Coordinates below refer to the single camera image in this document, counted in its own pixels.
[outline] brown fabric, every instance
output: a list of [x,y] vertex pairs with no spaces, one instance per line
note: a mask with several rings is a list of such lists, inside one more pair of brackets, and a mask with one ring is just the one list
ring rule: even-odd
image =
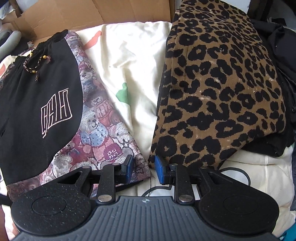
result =
[[281,88],[244,12],[218,0],[188,0],[178,15],[167,43],[151,154],[217,168],[246,143],[284,130]]

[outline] bedding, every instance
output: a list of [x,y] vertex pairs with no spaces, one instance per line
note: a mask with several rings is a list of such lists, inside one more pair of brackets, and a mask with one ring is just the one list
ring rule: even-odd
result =
[[[146,160],[157,120],[158,88],[170,29],[171,23],[167,22],[136,22],[106,24],[77,32],[99,80]],[[0,69],[3,64],[8,67],[7,58],[0,64]],[[294,196],[292,150],[293,146],[286,148],[278,158],[239,150],[221,167],[224,174],[271,195],[277,201],[280,216],[273,232],[276,236],[295,222],[295,211],[289,210]],[[166,186],[166,189],[158,186],[157,175],[152,169],[151,190],[148,179],[117,195],[173,195],[173,186]],[[4,181],[0,182],[0,192],[6,194]],[[3,206],[3,210],[8,236],[12,239],[16,230],[13,229],[10,209]]]

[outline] green shape on sheet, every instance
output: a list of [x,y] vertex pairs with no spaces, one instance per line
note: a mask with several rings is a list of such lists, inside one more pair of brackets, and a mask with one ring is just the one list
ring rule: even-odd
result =
[[129,105],[129,103],[128,103],[128,87],[127,87],[126,83],[122,84],[122,89],[116,93],[116,97],[120,102],[123,102],[123,103],[126,103]]

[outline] drawstring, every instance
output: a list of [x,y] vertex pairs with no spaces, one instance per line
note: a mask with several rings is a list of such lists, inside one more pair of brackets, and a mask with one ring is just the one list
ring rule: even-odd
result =
[[24,61],[23,66],[24,66],[24,69],[25,69],[26,71],[28,71],[28,72],[30,72],[30,73],[32,73],[32,74],[36,74],[35,81],[38,81],[38,78],[39,78],[39,71],[37,70],[37,68],[39,67],[40,62],[41,62],[42,59],[46,59],[46,63],[48,64],[48,63],[50,62],[50,56],[48,56],[48,55],[43,55],[43,56],[41,56],[41,57],[39,58],[39,60],[38,60],[37,65],[36,65],[35,67],[33,67],[33,68],[29,68],[29,67],[27,67],[27,63],[28,63],[29,59],[33,56],[33,50],[35,50],[35,48],[31,50],[31,53],[30,53],[30,55],[26,58],[26,60]]

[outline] orange shape on sheet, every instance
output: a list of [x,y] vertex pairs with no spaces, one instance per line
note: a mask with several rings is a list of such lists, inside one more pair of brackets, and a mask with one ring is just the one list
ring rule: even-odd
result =
[[90,49],[94,46],[97,42],[99,37],[102,35],[102,31],[97,31],[97,33],[84,45],[84,50]]
[[2,67],[0,68],[0,75],[3,75],[4,72],[5,72],[5,70],[6,70],[6,67],[5,67],[5,65],[3,64]]

